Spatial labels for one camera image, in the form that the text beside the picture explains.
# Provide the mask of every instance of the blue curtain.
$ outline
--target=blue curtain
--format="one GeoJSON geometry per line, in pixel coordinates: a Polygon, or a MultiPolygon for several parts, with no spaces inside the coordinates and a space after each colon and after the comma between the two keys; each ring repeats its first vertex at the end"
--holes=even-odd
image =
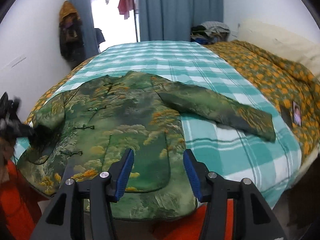
{"type": "Polygon", "coordinates": [[[192,26],[223,22],[223,0],[139,0],[141,41],[190,41],[192,26]]]}
{"type": "Polygon", "coordinates": [[[86,58],[99,53],[96,31],[93,26],[91,0],[69,0],[77,9],[82,21],[82,38],[86,58]]]}

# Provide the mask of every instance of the pile of clothes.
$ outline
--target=pile of clothes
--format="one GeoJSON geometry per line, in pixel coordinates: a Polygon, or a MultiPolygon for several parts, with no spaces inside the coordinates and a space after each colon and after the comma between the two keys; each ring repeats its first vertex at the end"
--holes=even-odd
{"type": "Polygon", "coordinates": [[[222,22],[207,21],[191,28],[191,41],[210,45],[218,41],[226,41],[229,36],[229,27],[222,22]]]}

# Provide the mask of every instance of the red clothing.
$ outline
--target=red clothing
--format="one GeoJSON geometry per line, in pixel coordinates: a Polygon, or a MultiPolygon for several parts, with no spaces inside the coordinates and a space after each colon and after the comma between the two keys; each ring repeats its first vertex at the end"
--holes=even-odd
{"type": "Polygon", "coordinates": [[[16,240],[29,240],[41,217],[38,202],[47,200],[36,193],[24,180],[12,161],[7,169],[10,180],[0,184],[0,205],[6,225],[16,240]]]}
{"type": "Polygon", "coordinates": [[[158,240],[198,240],[205,217],[203,205],[193,214],[175,221],[159,222],[153,231],[158,240]]]}
{"type": "Polygon", "coordinates": [[[119,14],[124,15],[124,19],[128,19],[130,17],[129,11],[133,10],[133,0],[120,0],[119,5],[119,14]]]}

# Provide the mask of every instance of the white wall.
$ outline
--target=white wall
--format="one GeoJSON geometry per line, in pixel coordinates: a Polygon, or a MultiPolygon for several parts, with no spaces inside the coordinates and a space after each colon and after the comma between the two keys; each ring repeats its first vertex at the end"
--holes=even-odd
{"type": "Polygon", "coordinates": [[[232,31],[248,18],[283,27],[320,43],[320,30],[301,0],[224,0],[224,22],[232,31]]]}
{"type": "Polygon", "coordinates": [[[9,98],[21,98],[21,121],[71,70],[59,46],[59,11],[64,1],[16,0],[0,24],[0,96],[7,91],[9,98]],[[26,59],[5,67],[20,55],[26,59]]]}

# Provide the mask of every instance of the metal screw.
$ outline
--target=metal screw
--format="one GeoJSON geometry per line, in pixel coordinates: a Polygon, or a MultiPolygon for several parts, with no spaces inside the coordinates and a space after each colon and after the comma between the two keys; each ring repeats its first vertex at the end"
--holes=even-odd
{"type": "Polygon", "coordinates": [[[72,185],[74,182],[75,182],[74,179],[67,179],[66,180],[67,185],[72,185]]]}
{"type": "Polygon", "coordinates": [[[246,184],[246,185],[250,185],[251,182],[252,182],[251,179],[248,179],[248,178],[244,178],[243,179],[243,183],[246,184]]]}
{"type": "Polygon", "coordinates": [[[106,178],[108,176],[109,176],[109,172],[107,172],[107,171],[103,171],[100,173],[100,177],[102,177],[102,178],[106,178]]]}
{"type": "Polygon", "coordinates": [[[215,172],[213,172],[213,171],[210,171],[210,172],[208,173],[208,177],[209,177],[210,179],[215,179],[215,178],[217,177],[217,173],[215,173],[215,172]]]}

